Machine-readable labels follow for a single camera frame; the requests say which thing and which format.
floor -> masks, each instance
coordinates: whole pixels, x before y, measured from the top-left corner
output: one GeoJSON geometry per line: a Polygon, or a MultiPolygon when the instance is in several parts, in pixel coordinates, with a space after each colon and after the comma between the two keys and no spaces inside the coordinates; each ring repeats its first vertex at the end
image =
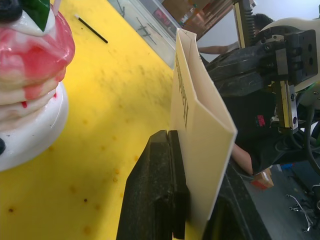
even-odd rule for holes
{"type": "Polygon", "coordinates": [[[310,229],[303,232],[308,226],[305,216],[300,212],[293,212],[295,201],[287,198],[286,194],[305,199],[305,194],[296,182],[289,176],[290,170],[280,172],[276,167],[271,169],[274,187],[264,191],[257,189],[245,181],[252,200],[254,201],[261,218],[273,240],[316,240],[320,230],[310,229]]]}

pink frosting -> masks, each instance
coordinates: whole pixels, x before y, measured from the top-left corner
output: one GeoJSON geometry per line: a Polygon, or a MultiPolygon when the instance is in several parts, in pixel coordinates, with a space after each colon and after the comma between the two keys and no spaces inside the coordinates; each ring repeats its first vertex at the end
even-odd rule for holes
{"type": "Polygon", "coordinates": [[[72,32],[61,13],[42,37],[0,27],[0,105],[34,100],[54,90],[74,55],[72,32]]]}

black pen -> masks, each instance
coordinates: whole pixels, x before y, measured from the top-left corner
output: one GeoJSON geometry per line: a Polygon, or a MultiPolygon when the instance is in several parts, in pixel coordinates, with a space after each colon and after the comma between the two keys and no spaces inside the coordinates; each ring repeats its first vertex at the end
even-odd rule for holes
{"type": "Polygon", "coordinates": [[[101,36],[99,33],[97,33],[96,30],[94,30],[91,26],[89,26],[89,24],[87,24],[85,21],[83,21],[81,19],[81,17],[79,17],[78,15],[75,15],[75,17],[81,22],[83,23],[88,29],[90,29],[95,35],[97,35],[102,41],[104,41],[106,44],[108,43],[108,41],[103,37],[101,36]]]}

ceramic cake figurine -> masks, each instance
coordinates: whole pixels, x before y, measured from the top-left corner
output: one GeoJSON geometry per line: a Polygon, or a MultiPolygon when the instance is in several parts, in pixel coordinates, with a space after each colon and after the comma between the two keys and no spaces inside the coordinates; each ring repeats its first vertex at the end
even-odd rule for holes
{"type": "Polygon", "coordinates": [[[63,130],[62,80],[74,54],[70,27],[49,0],[1,0],[0,171],[34,158],[63,130]]]}

